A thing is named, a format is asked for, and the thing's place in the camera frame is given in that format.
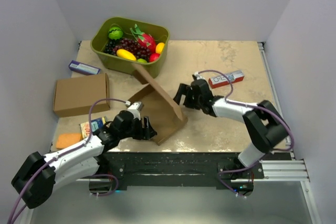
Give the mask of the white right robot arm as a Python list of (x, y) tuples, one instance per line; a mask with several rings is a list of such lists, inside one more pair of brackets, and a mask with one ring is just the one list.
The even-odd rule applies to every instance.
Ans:
[(181, 83), (173, 100), (180, 104), (182, 96), (185, 96), (183, 105), (187, 108), (244, 123), (251, 143), (238, 155), (239, 162), (234, 165), (234, 173), (239, 178), (250, 175), (252, 165), (290, 136), (287, 123), (268, 100), (242, 103), (213, 95), (204, 79), (195, 79), (190, 85)]

